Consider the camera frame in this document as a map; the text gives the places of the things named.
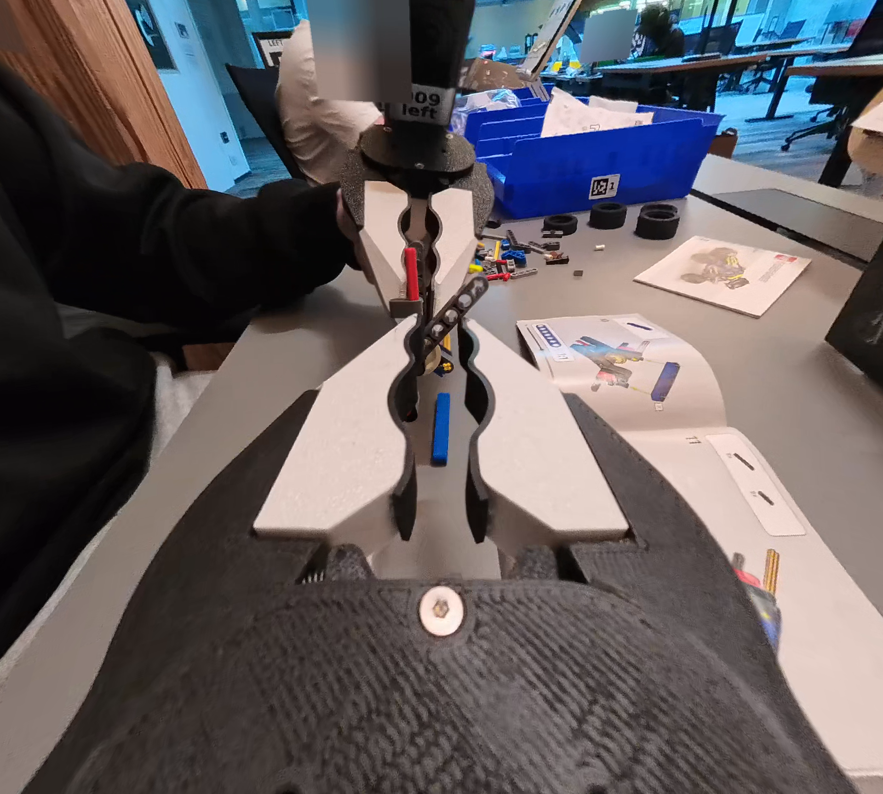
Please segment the pile of loose lego pieces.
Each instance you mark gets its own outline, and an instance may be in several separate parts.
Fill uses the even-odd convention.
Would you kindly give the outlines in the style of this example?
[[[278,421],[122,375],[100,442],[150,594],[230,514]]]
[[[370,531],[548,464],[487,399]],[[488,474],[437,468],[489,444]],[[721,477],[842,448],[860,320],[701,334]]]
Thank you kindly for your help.
[[[537,264],[565,266],[569,257],[561,249],[563,233],[544,230],[539,240],[521,241],[513,231],[504,236],[484,234],[468,266],[468,275],[484,275],[489,281],[507,282],[531,277]]]

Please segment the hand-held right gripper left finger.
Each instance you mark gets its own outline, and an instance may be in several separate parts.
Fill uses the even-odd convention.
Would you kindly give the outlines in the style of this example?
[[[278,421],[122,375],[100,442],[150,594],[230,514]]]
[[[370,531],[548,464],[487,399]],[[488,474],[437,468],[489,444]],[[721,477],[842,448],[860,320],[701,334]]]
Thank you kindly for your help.
[[[309,410],[252,528],[265,538],[353,544],[366,555],[417,516],[408,424],[419,401],[419,318],[411,314],[302,401]]]

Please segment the clear plastic bags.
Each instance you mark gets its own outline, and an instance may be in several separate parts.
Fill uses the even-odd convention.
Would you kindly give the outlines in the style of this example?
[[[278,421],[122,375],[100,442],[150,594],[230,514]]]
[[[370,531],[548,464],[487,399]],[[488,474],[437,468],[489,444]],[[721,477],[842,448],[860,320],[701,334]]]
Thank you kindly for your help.
[[[454,101],[449,130],[465,137],[467,122],[472,114],[497,112],[520,106],[518,96],[506,88],[458,95]]]

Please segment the cardboard box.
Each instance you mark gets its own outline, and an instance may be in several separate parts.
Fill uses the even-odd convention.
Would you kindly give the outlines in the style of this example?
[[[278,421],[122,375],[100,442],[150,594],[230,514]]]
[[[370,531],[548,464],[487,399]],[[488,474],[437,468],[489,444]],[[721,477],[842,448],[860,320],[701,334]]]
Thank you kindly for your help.
[[[848,155],[867,180],[882,177],[882,91],[854,120],[849,132]]]

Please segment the dark wall poster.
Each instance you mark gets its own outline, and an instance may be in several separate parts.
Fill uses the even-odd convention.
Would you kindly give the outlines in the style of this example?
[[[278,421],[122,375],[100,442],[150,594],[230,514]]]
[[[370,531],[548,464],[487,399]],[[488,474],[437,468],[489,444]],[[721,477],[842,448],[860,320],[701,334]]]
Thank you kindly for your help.
[[[178,71],[149,0],[125,0],[143,44],[158,71]]]

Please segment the white paper sheet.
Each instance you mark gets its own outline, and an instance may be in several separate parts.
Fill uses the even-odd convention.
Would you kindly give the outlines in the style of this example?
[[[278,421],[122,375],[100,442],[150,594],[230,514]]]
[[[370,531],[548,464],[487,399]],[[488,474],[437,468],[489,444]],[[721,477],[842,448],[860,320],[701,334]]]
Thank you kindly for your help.
[[[585,103],[566,91],[554,88],[539,136],[566,137],[652,124],[654,112],[639,112],[637,107],[637,103],[602,97],[590,97]]]

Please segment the long wooden desk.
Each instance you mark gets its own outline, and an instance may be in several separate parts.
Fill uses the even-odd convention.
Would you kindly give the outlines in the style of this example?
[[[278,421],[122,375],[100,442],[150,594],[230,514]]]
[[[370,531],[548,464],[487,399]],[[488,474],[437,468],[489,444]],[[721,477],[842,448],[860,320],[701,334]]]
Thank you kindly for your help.
[[[608,97],[646,101],[651,92],[660,93],[669,82],[682,86],[684,106],[691,111],[711,112],[720,77],[745,71],[756,65],[772,63],[774,87],[767,112],[758,121],[776,120],[777,109],[785,91],[787,71],[797,60],[811,57],[826,60],[848,50],[845,45],[798,46],[788,49],[761,49],[719,56],[694,56],[666,60],[646,60],[604,67],[597,81],[596,93]]]

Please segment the wooden door frame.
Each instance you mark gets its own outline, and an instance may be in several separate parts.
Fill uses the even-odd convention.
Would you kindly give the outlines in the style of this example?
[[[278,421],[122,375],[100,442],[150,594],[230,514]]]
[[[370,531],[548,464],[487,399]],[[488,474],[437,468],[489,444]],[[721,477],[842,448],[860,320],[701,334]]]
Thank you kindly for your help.
[[[125,0],[2,0],[2,64],[110,162],[206,185]]]

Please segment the open lego instruction booklet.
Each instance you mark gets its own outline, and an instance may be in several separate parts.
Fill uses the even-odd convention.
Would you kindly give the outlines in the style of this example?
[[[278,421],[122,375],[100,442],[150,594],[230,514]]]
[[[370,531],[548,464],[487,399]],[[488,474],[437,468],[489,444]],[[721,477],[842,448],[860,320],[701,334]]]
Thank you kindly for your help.
[[[518,321],[537,368],[690,504],[762,614],[808,719],[862,792],[881,792],[882,621],[758,448],[726,422],[711,367],[640,314]]]

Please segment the closed lego booklet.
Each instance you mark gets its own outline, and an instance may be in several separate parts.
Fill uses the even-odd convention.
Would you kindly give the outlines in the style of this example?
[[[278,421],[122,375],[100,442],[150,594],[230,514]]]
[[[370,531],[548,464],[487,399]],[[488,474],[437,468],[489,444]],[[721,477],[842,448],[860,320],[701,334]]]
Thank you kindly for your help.
[[[693,236],[634,281],[757,318],[810,264],[806,257]]]

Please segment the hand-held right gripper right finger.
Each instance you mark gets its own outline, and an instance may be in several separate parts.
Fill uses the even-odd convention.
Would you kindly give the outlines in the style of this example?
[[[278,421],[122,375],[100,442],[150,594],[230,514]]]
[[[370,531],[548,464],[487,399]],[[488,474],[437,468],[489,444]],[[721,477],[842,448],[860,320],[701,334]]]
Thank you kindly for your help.
[[[476,320],[458,328],[474,421],[465,509],[476,543],[523,548],[624,537],[629,524],[561,391]]]

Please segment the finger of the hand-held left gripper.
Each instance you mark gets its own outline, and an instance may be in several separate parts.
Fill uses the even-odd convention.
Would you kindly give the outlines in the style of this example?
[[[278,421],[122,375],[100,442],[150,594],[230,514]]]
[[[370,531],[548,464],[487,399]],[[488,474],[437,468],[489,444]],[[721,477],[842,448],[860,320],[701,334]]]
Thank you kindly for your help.
[[[426,321],[468,280],[477,246],[474,227],[467,189],[448,188],[417,200],[418,279]]]
[[[359,240],[373,284],[389,314],[422,314],[420,257],[401,224],[411,212],[408,195],[390,182],[366,181]]]

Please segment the wooden desk black legs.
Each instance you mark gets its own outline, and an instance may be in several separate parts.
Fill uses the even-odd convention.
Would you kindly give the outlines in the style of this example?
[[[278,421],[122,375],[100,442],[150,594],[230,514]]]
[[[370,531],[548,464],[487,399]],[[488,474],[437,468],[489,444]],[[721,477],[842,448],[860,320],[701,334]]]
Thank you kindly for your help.
[[[814,62],[785,71],[788,77],[809,77],[823,83],[814,83],[814,89],[821,86],[823,94],[833,95],[833,104],[844,110],[842,130],[836,137],[818,183],[837,189],[851,165],[848,154],[848,141],[851,124],[858,119],[868,104],[882,88],[882,55],[827,62]]]

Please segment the blue plastic bin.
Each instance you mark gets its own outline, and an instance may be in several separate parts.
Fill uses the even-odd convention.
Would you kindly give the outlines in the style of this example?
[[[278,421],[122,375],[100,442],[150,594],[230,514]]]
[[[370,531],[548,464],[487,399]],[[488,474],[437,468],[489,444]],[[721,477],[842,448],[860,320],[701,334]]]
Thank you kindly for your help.
[[[512,218],[589,210],[690,193],[723,117],[638,104],[654,121],[588,134],[540,138],[548,101],[469,116],[465,138],[486,166],[500,209]]]

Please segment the person's arm in black sleeve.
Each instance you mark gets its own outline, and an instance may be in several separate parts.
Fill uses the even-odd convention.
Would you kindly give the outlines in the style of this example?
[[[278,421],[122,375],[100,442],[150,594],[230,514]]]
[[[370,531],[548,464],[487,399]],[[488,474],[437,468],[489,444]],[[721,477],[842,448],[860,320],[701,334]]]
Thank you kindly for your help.
[[[113,329],[66,336],[57,304],[171,322],[182,193],[97,157],[2,70],[2,654],[127,500],[152,438],[153,358]]]

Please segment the person's left forearm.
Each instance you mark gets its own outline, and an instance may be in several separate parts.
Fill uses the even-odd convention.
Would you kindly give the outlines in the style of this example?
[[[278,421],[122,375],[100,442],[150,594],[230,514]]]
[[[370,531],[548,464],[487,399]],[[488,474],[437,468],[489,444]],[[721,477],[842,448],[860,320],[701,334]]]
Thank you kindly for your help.
[[[335,184],[276,182],[243,199],[83,158],[26,216],[60,303],[191,329],[289,305],[358,269],[337,206]]]

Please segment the black box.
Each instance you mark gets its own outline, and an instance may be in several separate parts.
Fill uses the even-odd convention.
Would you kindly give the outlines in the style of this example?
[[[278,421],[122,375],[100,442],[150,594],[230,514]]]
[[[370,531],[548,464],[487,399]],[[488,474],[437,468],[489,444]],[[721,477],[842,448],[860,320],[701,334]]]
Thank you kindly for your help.
[[[825,341],[882,387],[882,245],[856,282]]]

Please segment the grey technic gear assembly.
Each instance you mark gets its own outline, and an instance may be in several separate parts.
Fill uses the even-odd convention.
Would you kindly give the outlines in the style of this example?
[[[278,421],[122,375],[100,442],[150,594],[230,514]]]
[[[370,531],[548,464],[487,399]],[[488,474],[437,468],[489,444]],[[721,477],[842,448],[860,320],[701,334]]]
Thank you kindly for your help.
[[[403,340],[407,360],[405,367],[397,375],[402,379],[417,374],[426,357],[462,323],[466,314],[489,288],[489,277],[482,269],[469,272],[464,284],[441,305],[436,314],[426,314],[424,298],[419,294],[417,249],[405,248],[403,254],[405,292],[403,296],[388,300],[388,310],[394,319],[414,317],[414,324]]]

